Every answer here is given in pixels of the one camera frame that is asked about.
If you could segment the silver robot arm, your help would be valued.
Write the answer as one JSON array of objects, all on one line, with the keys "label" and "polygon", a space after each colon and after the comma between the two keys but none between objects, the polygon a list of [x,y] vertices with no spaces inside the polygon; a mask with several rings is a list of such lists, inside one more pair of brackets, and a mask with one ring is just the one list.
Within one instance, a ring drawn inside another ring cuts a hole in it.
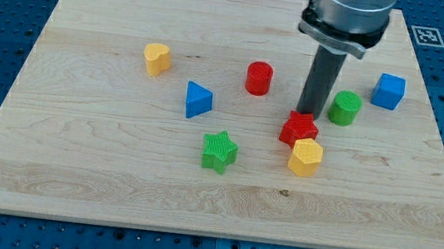
[{"label": "silver robot arm", "polygon": [[298,29],[336,55],[361,59],[381,40],[397,0],[308,0]]}]

